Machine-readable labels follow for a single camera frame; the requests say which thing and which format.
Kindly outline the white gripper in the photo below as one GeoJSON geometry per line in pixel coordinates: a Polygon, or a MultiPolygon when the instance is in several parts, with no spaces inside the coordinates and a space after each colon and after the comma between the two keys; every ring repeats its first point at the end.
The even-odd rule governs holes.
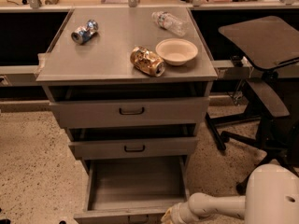
{"type": "Polygon", "coordinates": [[[192,207],[188,202],[176,203],[169,207],[161,218],[162,224],[190,224],[195,220],[192,207]]]}

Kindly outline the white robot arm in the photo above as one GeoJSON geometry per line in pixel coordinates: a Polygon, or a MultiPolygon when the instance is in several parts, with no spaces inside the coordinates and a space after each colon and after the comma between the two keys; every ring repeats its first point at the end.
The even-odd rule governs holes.
{"type": "Polygon", "coordinates": [[[242,196],[194,193],[163,215],[163,224],[192,224],[212,215],[240,218],[245,224],[299,224],[299,177],[275,164],[256,168],[242,196]]]}

